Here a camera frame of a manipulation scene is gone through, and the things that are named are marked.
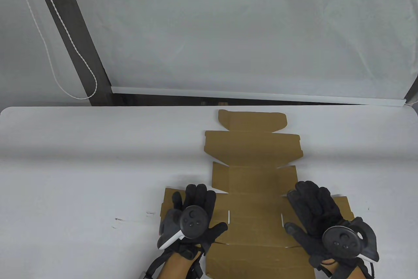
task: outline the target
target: black vr controller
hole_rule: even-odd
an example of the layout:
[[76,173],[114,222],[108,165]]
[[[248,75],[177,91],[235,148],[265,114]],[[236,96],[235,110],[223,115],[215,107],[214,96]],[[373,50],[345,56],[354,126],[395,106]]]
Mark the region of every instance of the black vr controller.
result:
[[188,206],[185,210],[170,209],[160,224],[157,247],[164,250],[176,240],[200,237],[209,226],[209,217],[200,206]]
[[328,228],[322,242],[325,248],[339,258],[361,258],[370,263],[379,261],[376,235],[361,217],[342,221]]

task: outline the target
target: brown cardboard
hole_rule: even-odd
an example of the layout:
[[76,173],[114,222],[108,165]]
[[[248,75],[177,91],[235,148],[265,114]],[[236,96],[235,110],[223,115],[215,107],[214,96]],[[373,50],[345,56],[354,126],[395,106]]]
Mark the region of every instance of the brown cardboard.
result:
[[[214,279],[314,279],[308,256],[283,224],[300,225],[285,195],[297,183],[295,166],[301,158],[300,137],[273,133],[286,127],[282,113],[219,110],[228,131],[206,131],[204,151],[214,162],[213,188],[218,194],[211,226],[229,223],[206,258],[206,274]],[[166,189],[161,217],[172,208],[174,189]],[[346,197],[335,198],[345,219],[352,220]]]

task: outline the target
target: fingers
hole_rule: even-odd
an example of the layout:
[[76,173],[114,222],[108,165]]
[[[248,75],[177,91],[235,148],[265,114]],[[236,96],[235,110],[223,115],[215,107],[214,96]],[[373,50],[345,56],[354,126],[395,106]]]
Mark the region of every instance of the fingers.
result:
[[195,196],[196,196],[196,185],[189,184],[185,188],[185,199],[184,199],[183,208],[182,208],[183,210],[189,207],[190,205],[194,204]]
[[209,221],[212,219],[213,210],[215,209],[216,193],[215,191],[208,191],[206,193],[206,200],[203,209],[208,214]]
[[324,212],[329,212],[333,215],[341,215],[339,207],[331,197],[331,193],[327,188],[319,188],[318,200],[321,203]]
[[308,233],[313,233],[313,215],[311,209],[306,204],[305,199],[302,197],[302,195],[300,195],[298,191],[295,190],[288,192],[287,197],[290,205],[292,206],[302,225],[305,227],[306,231],[308,231]]
[[220,222],[213,228],[210,228],[208,231],[206,231],[205,237],[214,243],[215,240],[226,230],[228,230],[228,225],[225,222]]
[[305,200],[305,203],[312,211],[312,213],[316,216],[322,215],[322,206],[318,200],[318,185],[312,181],[300,181],[296,183],[295,188]]
[[173,201],[173,207],[174,209],[182,210],[183,202],[182,202],[182,196],[180,195],[180,192],[174,192],[173,196],[171,197],[171,200]]
[[200,206],[202,208],[204,208],[205,205],[205,199],[206,199],[206,185],[204,184],[199,184],[196,187],[196,196],[194,198],[194,204],[193,205],[197,205]]
[[317,240],[306,234],[298,225],[287,222],[285,223],[285,231],[293,236],[296,242],[298,242],[309,255],[312,255],[318,250]]

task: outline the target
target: gloved hand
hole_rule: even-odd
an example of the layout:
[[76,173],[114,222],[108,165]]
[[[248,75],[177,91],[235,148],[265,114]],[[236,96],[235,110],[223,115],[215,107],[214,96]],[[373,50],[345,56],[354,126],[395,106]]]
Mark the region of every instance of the gloved hand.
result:
[[[199,184],[198,186],[189,184],[185,189],[184,202],[182,201],[182,196],[179,192],[173,193],[172,201],[174,209],[181,211],[192,205],[202,207],[208,215],[210,222],[215,208],[216,193],[214,191],[208,191],[206,189],[206,185],[204,184]],[[203,254],[206,255],[212,243],[214,243],[217,237],[219,237],[226,230],[228,230],[228,225],[225,222],[221,222],[213,228],[208,227],[207,230],[198,238],[184,238],[182,240],[176,240],[164,250],[160,257],[156,258],[152,262],[146,273],[143,273],[143,278],[152,279],[152,275],[157,268],[165,263],[174,252],[179,253],[182,257],[188,260],[196,258],[199,252],[203,252]],[[203,271],[199,263],[200,257],[193,262],[187,273],[186,279],[196,279],[202,277]]]
[[[179,192],[175,192],[173,194],[172,200],[174,209],[185,210],[188,206],[192,205],[202,207],[207,213],[210,222],[212,219],[213,210],[215,208],[216,193],[214,191],[208,191],[206,189],[206,185],[204,184],[199,184],[198,186],[189,184],[185,189],[184,202],[182,202],[182,196]],[[193,247],[200,244],[201,248],[203,249],[203,253],[206,255],[212,243],[214,243],[217,237],[219,237],[226,230],[228,230],[228,225],[225,222],[221,222],[215,225],[213,228],[208,228],[198,238],[184,238],[183,240],[177,240],[171,245],[173,246],[171,249],[176,249],[176,246],[180,246],[183,248],[187,247],[193,251]]]
[[330,272],[321,263],[327,259],[334,259],[340,267],[333,278],[341,279],[347,278],[356,266],[365,267],[360,258],[344,259],[333,256],[322,243],[324,232],[343,221],[339,207],[327,188],[319,188],[311,181],[300,181],[295,185],[295,190],[288,192],[287,197],[306,232],[292,222],[284,225],[285,230],[310,255],[309,263],[313,267],[330,276]]

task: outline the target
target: white table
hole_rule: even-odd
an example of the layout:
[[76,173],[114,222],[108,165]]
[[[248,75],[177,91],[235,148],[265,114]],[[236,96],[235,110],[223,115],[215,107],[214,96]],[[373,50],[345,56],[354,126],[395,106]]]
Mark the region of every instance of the white table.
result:
[[417,276],[418,117],[410,107],[21,107],[0,115],[4,278],[136,278],[158,255],[166,186],[211,183],[218,109],[283,112],[300,179],[375,230],[378,278]]

